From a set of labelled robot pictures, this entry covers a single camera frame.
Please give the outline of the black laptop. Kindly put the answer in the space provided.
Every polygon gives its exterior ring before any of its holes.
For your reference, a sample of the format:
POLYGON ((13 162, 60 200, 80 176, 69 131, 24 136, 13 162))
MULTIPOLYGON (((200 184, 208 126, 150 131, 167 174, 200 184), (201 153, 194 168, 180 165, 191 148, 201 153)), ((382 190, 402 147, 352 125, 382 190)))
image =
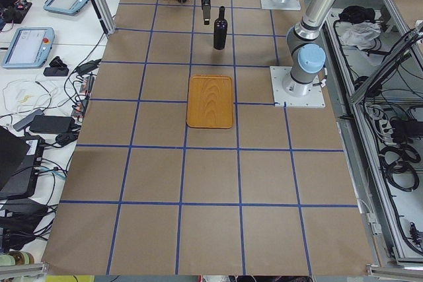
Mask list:
POLYGON ((1 199, 34 194, 45 140, 38 135, 17 137, 1 128, 1 199))

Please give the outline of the crumpled white and black cloth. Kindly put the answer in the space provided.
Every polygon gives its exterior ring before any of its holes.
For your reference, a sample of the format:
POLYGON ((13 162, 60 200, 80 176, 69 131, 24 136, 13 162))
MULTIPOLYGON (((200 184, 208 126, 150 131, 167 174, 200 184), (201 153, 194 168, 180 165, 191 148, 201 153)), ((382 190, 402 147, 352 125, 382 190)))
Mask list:
POLYGON ((381 34, 376 23, 375 10, 361 6, 346 7, 339 15, 340 22, 349 22, 350 27, 340 36, 340 43, 355 46, 359 50, 370 49, 381 34))

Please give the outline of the wooden rectangular tray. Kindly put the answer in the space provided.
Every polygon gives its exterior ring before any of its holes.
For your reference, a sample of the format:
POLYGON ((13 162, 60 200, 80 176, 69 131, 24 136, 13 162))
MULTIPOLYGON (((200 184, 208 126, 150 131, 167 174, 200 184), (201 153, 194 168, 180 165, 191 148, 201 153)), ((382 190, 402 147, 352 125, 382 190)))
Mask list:
POLYGON ((193 75, 188 88, 186 123, 191 128, 232 128, 233 103, 231 77, 193 75))

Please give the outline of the upper blue teach pendant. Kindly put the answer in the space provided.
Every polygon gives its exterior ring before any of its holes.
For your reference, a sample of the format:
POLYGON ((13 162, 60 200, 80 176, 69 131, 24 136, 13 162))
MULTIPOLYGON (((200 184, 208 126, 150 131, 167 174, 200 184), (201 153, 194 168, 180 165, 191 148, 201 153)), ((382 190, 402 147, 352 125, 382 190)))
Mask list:
POLYGON ((77 14, 89 0, 47 0, 43 6, 45 11, 62 15, 77 14))

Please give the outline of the blue teach pendant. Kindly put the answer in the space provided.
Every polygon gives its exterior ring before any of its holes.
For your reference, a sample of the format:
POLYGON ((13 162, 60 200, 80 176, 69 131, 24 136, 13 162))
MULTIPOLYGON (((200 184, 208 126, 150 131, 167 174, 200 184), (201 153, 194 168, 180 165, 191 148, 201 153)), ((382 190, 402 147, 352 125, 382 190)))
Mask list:
POLYGON ((43 6, 45 11, 62 15, 77 14, 89 0, 47 0, 43 6))
POLYGON ((52 27, 18 28, 1 66, 5 69, 32 69, 45 64, 55 38, 52 27))

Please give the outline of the black power adapter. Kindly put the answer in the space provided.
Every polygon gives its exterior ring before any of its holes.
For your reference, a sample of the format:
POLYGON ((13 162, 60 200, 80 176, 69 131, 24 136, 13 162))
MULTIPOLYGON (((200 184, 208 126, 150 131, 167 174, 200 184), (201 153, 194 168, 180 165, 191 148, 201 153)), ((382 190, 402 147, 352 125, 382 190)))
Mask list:
POLYGON ((37 115, 29 126, 34 133, 59 134, 70 131, 75 123, 72 117, 37 115))

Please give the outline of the lower blue teach pendant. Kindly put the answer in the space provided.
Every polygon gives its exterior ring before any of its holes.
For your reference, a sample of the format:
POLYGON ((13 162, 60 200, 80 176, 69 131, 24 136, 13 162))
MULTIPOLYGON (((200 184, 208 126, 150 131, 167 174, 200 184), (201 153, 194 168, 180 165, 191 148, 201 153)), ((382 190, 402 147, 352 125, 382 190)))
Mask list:
POLYGON ((32 69, 45 64, 55 38, 52 27, 18 28, 1 66, 5 69, 32 69))

